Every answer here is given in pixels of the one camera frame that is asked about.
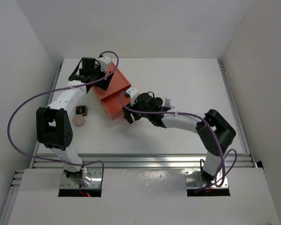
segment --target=white table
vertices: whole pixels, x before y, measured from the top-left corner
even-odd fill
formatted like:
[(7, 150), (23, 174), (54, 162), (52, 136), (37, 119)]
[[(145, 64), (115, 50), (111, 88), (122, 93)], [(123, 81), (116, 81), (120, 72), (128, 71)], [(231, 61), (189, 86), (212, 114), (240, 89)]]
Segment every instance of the white table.
[(58, 197), (62, 169), (27, 169), (9, 225), (279, 225), (261, 168), (234, 168), (231, 196), (187, 197), (179, 169), (107, 169), (101, 198)]
[[(65, 87), (80, 59), (65, 59), (56, 88)], [(216, 109), (236, 129), (231, 145), (246, 153), (238, 132), (217, 59), (120, 59), (119, 69), (140, 92), (153, 91), (156, 96), (170, 95), (180, 112), (206, 113)], [(55, 92), (55, 100), (60, 92)], [(72, 125), (73, 147), (79, 154), (205, 154), (198, 135), (154, 127), (145, 118), (128, 124), (123, 118), (112, 121), (97, 97), (90, 91), (78, 105), (88, 106), (86, 124)], [(52, 154), (39, 145), (39, 155)]]
[[(57, 88), (66, 86), (78, 61), (64, 60)], [(25, 170), (9, 225), (279, 225), (263, 170), (252, 168), (246, 154), (217, 60), (120, 59), (119, 68), (141, 92), (171, 95), (181, 112), (217, 109), (236, 129), (231, 147), (244, 155), (228, 174), (231, 196), (187, 197), (183, 169), (198, 168), (206, 153), (197, 135), (154, 127), (144, 118), (132, 125), (123, 119), (111, 121), (90, 92), (78, 103), (87, 105), (89, 113), (83, 127), (72, 126), (72, 143), (83, 160), (101, 159), (109, 168), (101, 198), (58, 197), (62, 164), (36, 160), (32, 167), (39, 169)], [(42, 145), (37, 154), (54, 157)]]

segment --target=orange box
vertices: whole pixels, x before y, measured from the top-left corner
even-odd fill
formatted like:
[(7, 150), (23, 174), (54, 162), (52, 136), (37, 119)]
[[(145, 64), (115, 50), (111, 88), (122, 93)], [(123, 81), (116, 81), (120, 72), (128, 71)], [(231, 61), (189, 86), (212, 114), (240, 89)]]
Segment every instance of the orange box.
[[(115, 64), (112, 63), (108, 67), (107, 74), (115, 68)], [(92, 87), (94, 93), (98, 96), (101, 104), (105, 111), (110, 115), (111, 119), (114, 120), (124, 115), (122, 105), (119, 100), (119, 95), (122, 91), (126, 91), (131, 87), (130, 82), (124, 77), (121, 71), (117, 68), (112, 76), (111, 82), (107, 90), (102, 90), (98, 87)], [(123, 102), (128, 104), (129, 98), (122, 97)]]

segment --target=purple cable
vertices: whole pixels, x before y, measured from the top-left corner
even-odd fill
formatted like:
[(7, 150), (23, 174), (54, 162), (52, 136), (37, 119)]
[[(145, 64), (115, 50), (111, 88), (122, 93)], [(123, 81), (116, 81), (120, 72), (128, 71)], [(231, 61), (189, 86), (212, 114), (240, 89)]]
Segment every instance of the purple cable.
[[(214, 140), (215, 140), (215, 144), (216, 144), (216, 146), (217, 146), (217, 148), (218, 148), (218, 150), (219, 150), (219, 154), (220, 154), (220, 158), (221, 158), (221, 164), (220, 164), (219, 167), (218, 167), (217, 173), (218, 173), (219, 170), (222, 168), (222, 173), (223, 173), (222, 177), (225, 177), (225, 176), (227, 175), (226, 169), (225, 169), (225, 158), (224, 158), (224, 155), (223, 155), (223, 153), (222, 153), (221, 145), (220, 145), (219, 141), (217, 140), (217, 137), (216, 137), (216, 135), (215, 135), (213, 129), (211, 128), (211, 126), (208, 124), (208, 122), (207, 122), (206, 120), (204, 120), (202, 117), (200, 117), (200, 116), (198, 116), (198, 115), (196, 115), (196, 114), (187, 113), (187, 112), (145, 112), (145, 111), (137, 111), (137, 110), (129, 109), (129, 108), (124, 104), (124, 102), (123, 102), (123, 100), (122, 100), (122, 96), (123, 96), (125, 93), (126, 93), (125, 91), (123, 91), (123, 92), (120, 93), (120, 96), (119, 96), (120, 103), (121, 103), (121, 105), (122, 105), (126, 110), (129, 110), (129, 111), (131, 111), (131, 112), (133, 112), (133, 113), (138, 113), (138, 114), (176, 114), (176, 113), (177, 113), (177, 114), (180, 114), (180, 115), (193, 116), (193, 117), (198, 118), (199, 120), (201, 120), (203, 123), (205, 123), (205, 125), (206, 125), (206, 126), (208, 127), (208, 129), (210, 130), (210, 132), (211, 132), (211, 134), (212, 134), (212, 137), (213, 137)], [(214, 185), (215, 185), (216, 187), (221, 187), (221, 186), (224, 184), (224, 181), (225, 181), (225, 179), (222, 179), (222, 180), (221, 180), (221, 183), (218, 185), (218, 184), (217, 184), (218, 181), (215, 180), (215, 181), (214, 181)]]
[[(11, 122), (13, 120), (13, 118), (15, 117), (16, 113), (25, 105), (27, 104), (28, 102), (30, 102), (31, 100), (37, 98), (37, 97), (40, 97), (42, 95), (46, 95), (46, 94), (49, 94), (49, 93), (52, 93), (52, 92), (56, 92), (56, 91), (60, 91), (60, 90), (68, 90), (68, 89), (71, 89), (71, 88), (79, 88), (79, 87), (83, 87), (83, 86), (87, 86), (87, 85), (92, 85), (92, 84), (95, 84), (97, 82), (100, 82), (104, 79), (106, 79), (107, 77), (109, 77), (110, 75), (112, 75), (116, 69), (118, 68), (118, 55), (115, 53), (115, 52), (112, 52), (112, 51), (105, 51), (105, 52), (102, 52), (100, 55), (102, 54), (105, 54), (105, 53), (111, 53), (113, 55), (115, 55), (115, 57), (117, 58), (117, 63), (116, 63), (116, 66), (114, 67), (114, 69), (108, 74), (106, 75), (105, 77), (102, 77), (96, 81), (92, 81), (92, 82), (89, 82), (89, 83), (84, 83), (84, 84), (79, 84), (79, 85), (76, 85), (76, 86), (72, 86), (72, 87), (65, 87), (65, 88), (58, 88), (58, 89), (54, 89), (54, 90), (49, 90), (49, 91), (45, 91), (43, 93), (40, 93), (40, 94), (37, 94), (29, 99), (27, 99), (25, 102), (23, 102), (14, 112), (13, 114), (11, 115), (9, 121), (8, 121), (8, 124), (7, 124), (7, 137), (8, 137), (8, 140), (9, 142), (11, 143), (11, 145), (13, 146), (14, 149), (16, 149), (18, 152), (20, 152), (22, 155), (24, 156), (27, 156), (27, 157), (30, 157), (30, 158), (36, 158), (36, 159), (41, 159), (41, 160), (47, 160), (47, 161), (52, 161), (52, 162), (60, 162), (60, 163), (64, 163), (62, 160), (58, 160), (58, 159), (52, 159), (52, 158), (45, 158), (45, 157), (39, 157), (39, 156), (34, 156), (34, 155), (31, 155), (31, 154), (28, 154), (22, 150), (20, 150), (16, 145), (15, 143), (13, 142), (12, 138), (11, 138), (11, 135), (10, 135), (10, 126), (11, 126)], [(76, 165), (76, 166), (87, 166), (87, 165), (91, 165), (91, 164), (94, 164), (94, 163), (101, 163), (102, 164), (102, 179), (101, 179), (101, 189), (102, 189), (102, 182), (103, 182), (103, 175), (104, 175), (104, 163), (101, 161), (101, 160), (98, 160), (98, 161), (94, 161), (94, 162), (89, 162), (89, 163), (84, 163), (84, 164), (76, 164), (76, 163), (70, 163), (70, 162), (66, 162), (66, 164), (69, 164), (69, 165)]]

